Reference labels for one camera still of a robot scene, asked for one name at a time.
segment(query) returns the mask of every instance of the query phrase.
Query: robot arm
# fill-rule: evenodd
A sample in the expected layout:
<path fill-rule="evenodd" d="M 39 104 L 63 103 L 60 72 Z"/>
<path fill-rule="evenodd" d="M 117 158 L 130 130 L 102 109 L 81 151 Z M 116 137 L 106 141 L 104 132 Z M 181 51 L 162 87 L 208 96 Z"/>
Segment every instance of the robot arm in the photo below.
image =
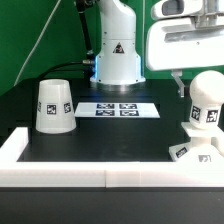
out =
<path fill-rule="evenodd" d="M 202 15 L 204 0 L 162 0 L 151 9 L 154 20 Z"/>

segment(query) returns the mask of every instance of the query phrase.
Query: cable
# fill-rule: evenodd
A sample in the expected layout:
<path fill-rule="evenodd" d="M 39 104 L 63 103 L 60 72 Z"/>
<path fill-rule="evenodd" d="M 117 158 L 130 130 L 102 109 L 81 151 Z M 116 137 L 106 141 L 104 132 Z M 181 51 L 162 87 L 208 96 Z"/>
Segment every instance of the cable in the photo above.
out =
<path fill-rule="evenodd" d="M 46 75 L 53 73 L 53 72 L 87 72 L 88 69 L 59 69 L 59 70 L 51 70 L 48 73 L 44 72 L 43 74 L 41 74 L 38 78 L 39 79 L 43 79 L 45 78 Z"/>
<path fill-rule="evenodd" d="M 64 63 L 60 65 L 53 66 L 49 68 L 47 71 L 43 72 L 41 75 L 38 76 L 39 79 L 43 79 L 48 73 L 53 72 L 53 71 L 59 71 L 56 70 L 58 68 L 63 68 L 71 65 L 82 65 L 83 63 L 81 61 L 75 61 L 75 62 L 69 62 L 69 63 Z"/>
<path fill-rule="evenodd" d="M 49 25 L 49 23 L 51 22 L 51 19 L 52 19 L 52 17 L 54 16 L 55 12 L 57 11 L 58 6 L 60 5 L 60 3 L 61 3 L 61 0 L 58 0 L 57 3 L 56 3 L 56 5 L 55 5 L 55 7 L 54 7 L 54 9 L 53 9 L 53 11 L 51 12 L 51 14 L 50 14 L 50 16 L 49 16 L 49 18 L 48 18 L 46 24 L 44 25 L 44 28 L 43 28 L 43 30 L 41 31 L 40 36 L 38 37 L 38 39 L 37 39 L 37 41 L 36 41 L 36 43 L 35 43 L 33 49 L 31 50 L 31 52 L 29 53 L 28 57 L 26 58 L 24 64 L 22 65 L 22 67 L 21 67 L 21 69 L 20 69 L 20 71 L 19 71 L 19 74 L 17 75 L 17 78 L 16 78 L 16 81 L 15 81 L 15 83 L 14 83 L 14 86 L 16 86 L 16 85 L 19 83 L 19 80 L 20 80 L 20 78 L 21 78 L 21 76 L 22 76 L 22 73 L 23 73 L 23 71 L 24 71 L 26 65 L 28 64 L 28 62 L 29 62 L 30 58 L 32 57 L 34 51 L 36 50 L 37 46 L 39 45 L 39 43 L 40 43 L 40 41 L 41 41 L 41 39 L 42 39 L 42 37 L 43 37 L 43 35 L 44 35 L 44 33 L 45 33 L 45 31 L 46 31 L 48 25 Z"/>

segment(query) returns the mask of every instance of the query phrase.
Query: white cup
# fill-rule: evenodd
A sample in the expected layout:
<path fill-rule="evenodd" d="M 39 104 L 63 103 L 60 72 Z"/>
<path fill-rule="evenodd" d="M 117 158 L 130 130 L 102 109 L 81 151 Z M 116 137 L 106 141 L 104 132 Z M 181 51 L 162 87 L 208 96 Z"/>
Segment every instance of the white cup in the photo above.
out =
<path fill-rule="evenodd" d="M 76 128 L 69 82 L 49 79 L 40 82 L 36 129 L 59 134 Z"/>

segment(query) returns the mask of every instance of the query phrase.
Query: warning label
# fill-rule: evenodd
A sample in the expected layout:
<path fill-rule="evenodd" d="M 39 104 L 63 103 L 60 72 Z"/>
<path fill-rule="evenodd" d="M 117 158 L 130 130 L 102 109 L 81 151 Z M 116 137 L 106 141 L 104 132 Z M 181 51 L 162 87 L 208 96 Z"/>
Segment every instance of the warning label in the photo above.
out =
<path fill-rule="evenodd" d="M 124 54 L 124 49 L 121 46 L 121 43 L 119 42 L 116 46 L 116 48 L 113 51 L 114 54 Z"/>

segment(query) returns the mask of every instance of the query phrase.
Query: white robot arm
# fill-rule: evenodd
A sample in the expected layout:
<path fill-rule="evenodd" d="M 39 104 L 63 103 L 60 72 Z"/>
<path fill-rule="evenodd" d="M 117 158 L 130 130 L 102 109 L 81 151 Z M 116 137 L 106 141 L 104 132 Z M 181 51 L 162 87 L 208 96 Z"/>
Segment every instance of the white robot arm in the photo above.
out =
<path fill-rule="evenodd" d="M 136 15 L 120 0 L 97 2 L 101 15 L 102 43 L 96 57 L 92 87 L 128 90 L 145 81 L 141 76 L 141 58 L 135 50 Z"/>
<path fill-rule="evenodd" d="M 203 15 L 204 0 L 162 0 L 151 9 L 154 20 Z"/>

